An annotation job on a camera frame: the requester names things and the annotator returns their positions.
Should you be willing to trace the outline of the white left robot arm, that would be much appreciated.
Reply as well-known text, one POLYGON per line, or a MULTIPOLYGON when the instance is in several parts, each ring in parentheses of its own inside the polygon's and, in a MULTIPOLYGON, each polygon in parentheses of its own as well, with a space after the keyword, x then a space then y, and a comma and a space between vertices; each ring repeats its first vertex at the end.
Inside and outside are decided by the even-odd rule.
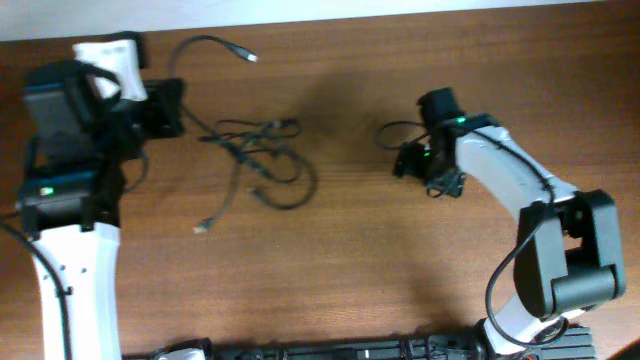
POLYGON ((22 242, 38 277, 44 355, 119 359, 116 263, 123 163, 151 139, 180 136, 179 78, 146 80, 146 99, 126 98, 112 70, 78 60, 26 77, 24 101, 37 124, 17 195, 22 242))

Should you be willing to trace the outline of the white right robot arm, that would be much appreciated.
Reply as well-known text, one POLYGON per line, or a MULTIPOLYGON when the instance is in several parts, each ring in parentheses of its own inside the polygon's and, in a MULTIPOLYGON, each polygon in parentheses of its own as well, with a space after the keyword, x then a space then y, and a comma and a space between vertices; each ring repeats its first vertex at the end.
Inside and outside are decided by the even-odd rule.
POLYGON ((429 336, 427 358, 595 358, 590 330, 570 322, 626 291, 612 197, 554 176, 491 115, 466 114, 450 88, 417 106, 425 133, 398 146, 394 175, 420 179, 432 198, 460 197, 473 177, 518 225, 486 286, 486 318, 462 334, 429 336))

